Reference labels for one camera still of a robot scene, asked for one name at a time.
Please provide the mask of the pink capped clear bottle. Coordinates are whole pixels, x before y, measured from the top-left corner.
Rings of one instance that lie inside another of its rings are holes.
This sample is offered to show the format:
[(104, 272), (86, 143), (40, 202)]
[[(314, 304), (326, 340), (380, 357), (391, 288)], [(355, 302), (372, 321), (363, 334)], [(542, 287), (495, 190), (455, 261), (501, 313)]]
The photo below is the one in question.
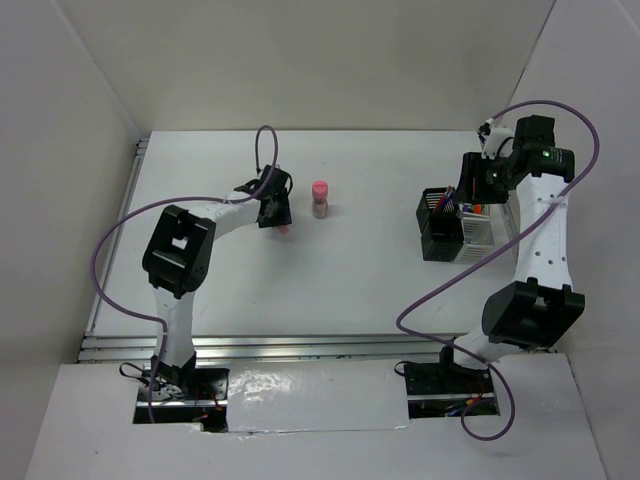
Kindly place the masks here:
[(312, 184), (312, 213), (316, 218), (325, 218), (328, 214), (328, 184), (315, 181)]

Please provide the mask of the blue pen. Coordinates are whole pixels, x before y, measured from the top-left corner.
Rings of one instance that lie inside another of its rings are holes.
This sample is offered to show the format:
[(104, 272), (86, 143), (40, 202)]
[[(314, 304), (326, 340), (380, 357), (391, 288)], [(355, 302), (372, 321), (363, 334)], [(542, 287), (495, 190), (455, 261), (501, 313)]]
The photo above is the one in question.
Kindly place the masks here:
[(439, 210), (443, 211), (447, 208), (447, 205), (452, 202), (456, 189), (453, 186), (449, 186), (445, 191), (439, 203)]

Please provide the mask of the red pen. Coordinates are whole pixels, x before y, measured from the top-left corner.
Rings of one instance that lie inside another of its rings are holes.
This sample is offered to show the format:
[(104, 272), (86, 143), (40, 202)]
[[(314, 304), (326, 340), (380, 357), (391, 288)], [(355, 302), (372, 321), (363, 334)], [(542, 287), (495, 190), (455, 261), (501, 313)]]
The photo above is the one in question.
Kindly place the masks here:
[(441, 196), (441, 198), (439, 199), (438, 203), (436, 204), (435, 208), (434, 208), (434, 212), (439, 212), (442, 210), (442, 208), (448, 203), (449, 198), (451, 196), (451, 194), (454, 192), (454, 188), (449, 186), (444, 194)]

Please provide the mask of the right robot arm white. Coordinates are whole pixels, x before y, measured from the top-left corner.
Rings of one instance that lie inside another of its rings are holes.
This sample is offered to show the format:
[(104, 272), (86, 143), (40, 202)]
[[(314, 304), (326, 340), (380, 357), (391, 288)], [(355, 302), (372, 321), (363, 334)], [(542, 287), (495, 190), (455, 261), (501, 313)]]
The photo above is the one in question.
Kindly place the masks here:
[(512, 281), (485, 302), (481, 324), (440, 352), (436, 379), (460, 391), (505, 355), (554, 346), (585, 309), (568, 267), (568, 195), (575, 155), (555, 144), (555, 121), (531, 115), (509, 130), (486, 127), (479, 152), (464, 155), (455, 200), (498, 205), (516, 198), (519, 232)]

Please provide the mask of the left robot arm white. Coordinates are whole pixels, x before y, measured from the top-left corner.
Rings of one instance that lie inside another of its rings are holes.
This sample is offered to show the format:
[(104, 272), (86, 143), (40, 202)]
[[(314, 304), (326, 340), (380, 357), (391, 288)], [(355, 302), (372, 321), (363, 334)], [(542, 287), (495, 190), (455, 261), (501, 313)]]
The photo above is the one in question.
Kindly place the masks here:
[(265, 166), (259, 178), (235, 188), (222, 202), (198, 202), (190, 209), (171, 204), (162, 211), (142, 267), (163, 321), (152, 369), (172, 397), (187, 398), (197, 387), (192, 339), (195, 293), (208, 275), (214, 242), (248, 225), (290, 225), (292, 188), (288, 172)]

